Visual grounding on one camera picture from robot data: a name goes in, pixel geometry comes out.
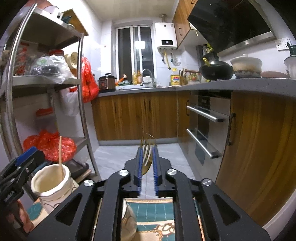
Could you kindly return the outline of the person left hand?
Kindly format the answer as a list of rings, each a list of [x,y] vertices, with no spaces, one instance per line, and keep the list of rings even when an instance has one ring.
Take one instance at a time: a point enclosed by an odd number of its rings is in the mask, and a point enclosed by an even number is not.
[[[20,200],[17,200],[15,204],[10,207],[9,211],[10,212],[6,215],[8,223],[14,223],[16,220],[18,225],[22,226],[25,233],[29,233],[34,229],[34,224],[31,222],[29,214]]]

